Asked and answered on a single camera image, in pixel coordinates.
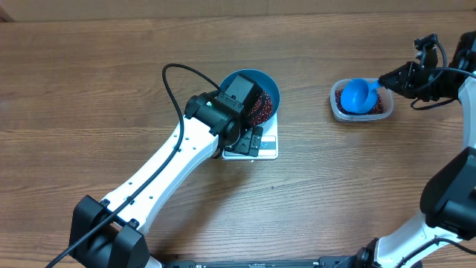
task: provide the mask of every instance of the wood grain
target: wood grain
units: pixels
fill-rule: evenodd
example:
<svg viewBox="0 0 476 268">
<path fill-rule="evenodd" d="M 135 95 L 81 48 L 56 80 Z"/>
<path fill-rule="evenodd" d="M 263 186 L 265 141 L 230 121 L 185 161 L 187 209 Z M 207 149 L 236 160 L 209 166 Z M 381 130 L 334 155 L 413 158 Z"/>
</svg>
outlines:
<svg viewBox="0 0 476 268">
<path fill-rule="evenodd" d="M 2 0 L 16 22 L 470 11 L 474 0 Z"/>
<path fill-rule="evenodd" d="M 279 84 L 280 157 L 207 160 L 147 235 L 160 258 L 239 261 L 354 254 L 419 209 L 426 182 L 461 150 L 458 103 L 413 111 L 394 95 L 383 121 L 342 124 L 329 91 L 376 77 L 437 32 L 447 54 L 474 12 L 141 19 L 0 25 L 0 267 L 43 267 L 67 246 L 71 213 L 128 179 L 168 138 L 170 62 L 219 82 L 241 68 Z M 211 87 L 182 70 L 183 108 Z M 475 243 L 465 243 L 476 247 Z M 473 267 L 454 248 L 427 267 Z M 79 267 L 68 258 L 58 267 Z"/>
</svg>

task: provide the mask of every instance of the transparent plastic container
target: transparent plastic container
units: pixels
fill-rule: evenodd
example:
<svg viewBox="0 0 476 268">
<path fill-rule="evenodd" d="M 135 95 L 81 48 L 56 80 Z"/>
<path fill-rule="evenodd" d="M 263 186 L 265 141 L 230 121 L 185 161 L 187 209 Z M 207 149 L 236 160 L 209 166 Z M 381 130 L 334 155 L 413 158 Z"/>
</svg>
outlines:
<svg viewBox="0 0 476 268">
<path fill-rule="evenodd" d="M 362 78 L 367 82 L 375 82 L 377 78 Z M 335 100 L 335 93 L 344 89 L 344 87 L 350 82 L 350 79 L 343 79 L 334 84 L 330 89 L 330 106 L 332 107 L 332 112 L 337 121 L 340 122 L 365 122 L 365 121 L 374 121 L 387 118 L 393 111 L 393 96 L 392 91 L 381 87 L 377 89 L 377 92 L 382 99 L 382 108 L 383 113 L 379 115 L 346 115 L 337 108 L 337 103 Z"/>
</svg>

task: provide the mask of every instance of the black cable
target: black cable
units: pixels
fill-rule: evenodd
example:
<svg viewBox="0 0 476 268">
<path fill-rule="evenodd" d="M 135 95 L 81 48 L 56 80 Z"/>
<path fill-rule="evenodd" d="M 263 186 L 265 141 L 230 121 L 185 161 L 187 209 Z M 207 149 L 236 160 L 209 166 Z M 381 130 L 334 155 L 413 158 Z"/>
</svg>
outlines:
<svg viewBox="0 0 476 268">
<path fill-rule="evenodd" d="M 435 68 L 431 68 L 430 70 L 435 70 L 435 71 L 454 71 L 454 72 L 457 72 L 457 73 L 460 73 L 460 74 L 468 75 L 468 76 L 473 77 L 474 79 L 476 79 L 476 74 L 473 74 L 473 73 L 471 73 L 471 72 L 469 72 L 469 71 L 459 70 L 459 69 L 451 68 L 451 67 L 435 67 Z"/>
<path fill-rule="evenodd" d="M 218 97 L 218 95 L 220 95 L 220 92 L 221 91 L 219 90 L 215 90 L 215 91 L 209 92 L 208 94 L 210 94 L 211 97 L 216 98 Z"/>
<path fill-rule="evenodd" d="M 61 254 L 59 254 L 55 259 L 53 259 L 45 268 L 51 268 L 51 267 L 55 266 L 56 264 L 58 264 L 66 255 L 68 255 L 70 252 L 75 250 L 81 243 L 88 240 L 92 235 L 97 233 L 97 231 L 99 231 L 104 226 L 110 224 L 114 220 L 114 218 L 119 214 L 119 212 L 122 211 L 125 207 L 127 207 L 127 205 L 130 204 L 134 200 L 134 198 L 136 198 L 137 195 L 139 195 L 142 192 L 142 190 L 145 189 L 157 177 L 157 175 L 160 174 L 160 172 L 162 172 L 162 170 L 172 160 L 174 155 L 179 151 L 182 139 L 184 138 L 184 118 L 183 118 L 182 113 L 180 111 L 179 104 L 177 103 L 177 100 L 173 96 L 173 93 L 172 93 L 172 91 L 170 90 L 170 87 L 169 87 L 169 83 L 167 82 L 166 71 L 170 67 L 184 68 L 188 71 L 194 72 L 195 74 L 204 78 L 206 81 L 210 82 L 213 86 L 215 86 L 218 90 L 221 91 L 220 87 L 218 85 L 216 85 L 210 78 L 206 77 L 204 74 L 195 70 L 194 68 L 191 68 L 191 67 L 188 67 L 188 66 L 185 66 L 185 65 L 182 65 L 182 64 L 178 64 L 178 63 L 170 63 L 170 64 L 167 64 L 167 65 L 164 66 L 164 68 L 162 69 L 162 80 L 164 81 L 164 86 L 165 86 L 165 89 L 167 90 L 167 93 L 169 94 L 170 100 L 172 101 L 173 106 L 177 111 L 178 120 L 180 122 L 180 127 L 179 127 L 180 135 L 178 136 L 177 145 L 173 148 L 170 155 L 167 157 L 167 159 L 165 159 L 164 163 L 162 163 L 162 165 L 154 172 L 154 174 L 152 174 L 150 176 L 150 178 L 148 178 L 147 181 L 144 182 L 130 197 L 127 197 L 126 201 L 124 201 L 106 219 L 101 221 L 91 231 L 89 231 L 88 233 L 83 235 L 78 241 L 76 241 L 74 244 L 72 244 L 67 249 L 65 249 L 63 252 L 61 252 Z"/>
<path fill-rule="evenodd" d="M 433 81 L 435 81 L 439 75 L 441 75 L 444 71 L 454 71 L 454 72 L 457 72 L 457 73 L 460 73 L 460 74 L 465 74 L 465 75 L 468 75 L 474 79 L 476 79 L 476 74 L 473 74 L 469 71 L 464 71 L 464 70 L 459 70 L 459 69 L 456 69 L 456 68 L 450 68 L 450 67 L 435 67 L 435 68 L 431 68 L 430 71 L 432 70 L 435 70 L 435 71 L 440 71 L 440 73 L 437 75 L 437 77 L 435 77 L 435 79 L 433 79 L 432 81 L 428 82 L 427 84 L 425 84 L 424 86 L 420 86 L 418 89 L 421 89 L 431 83 L 433 83 Z M 416 100 L 414 100 L 411 104 L 410 104 L 410 107 L 415 109 L 415 110 L 426 110 L 426 109 L 433 109 L 434 107 L 438 107 L 438 106 L 443 106 L 443 105 L 446 105 L 448 103 L 452 103 L 453 101 L 455 101 L 456 99 L 453 98 L 453 99 L 449 99 L 449 100 L 445 100 L 445 101 L 442 101 L 442 102 L 439 102 L 439 103 L 435 103 L 435 104 L 432 104 L 432 105 L 428 105 L 428 106 L 424 106 L 424 107 L 415 107 L 415 103 L 417 103 L 419 101 L 419 98 L 417 98 Z"/>
<path fill-rule="evenodd" d="M 396 268 L 403 267 L 407 263 L 407 261 L 409 261 L 413 257 L 417 256 L 418 254 L 420 254 L 421 252 L 423 252 L 425 249 L 429 248 L 430 246 L 433 246 L 434 244 L 436 244 L 438 246 L 440 242 L 449 243 L 453 246 L 456 246 L 458 249 L 463 250 L 466 253 L 469 253 L 471 255 L 476 255 L 475 250 L 471 250 L 471 249 L 468 249 L 465 246 L 461 246 L 459 243 L 456 243 L 453 240 L 449 240 L 449 239 L 446 239 L 446 238 L 434 238 L 433 240 L 427 242 L 426 244 L 424 244 L 423 246 L 421 246 L 420 248 L 418 248 L 417 250 L 412 252 L 407 257 L 403 258 L 402 261 L 400 261 L 399 264 L 396 266 Z"/>
<path fill-rule="evenodd" d="M 441 56 L 443 57 L 443 67 L 448 65 L 448 58 L 446 58 L 445 49 L 443 49 L 443 45 L 440 42 L 436 41 L 437 47 L 440 50 Z"/>
<path fill-rule="evenodd" d="M 445 100 L 445 101 L 440 101 L 439 103 L 435 103 L 435 104 L 432 104 L 432 105 L 427 105 L 427 106 L 423 106 L 423 107 L 415 107 L 415 104 L 419 101 L 420 99 L 417 98 L 416 100 L 414 100 L 412 103 L 410 103 L 410 107 L 412 109 L 415 109 L 417 111 L 423 111 L 423 110 L 426 110 L 426 109 L 433 109 L 435 107 L 438 107 L 438 106 L 443 106 L 443 105 L 446 105 L 448 103 L 452 103 L 453 101 L 455 101 L 456 99 L 452 98 L 452 99 L 449 99 L 449 100 Z"/>
</svg>

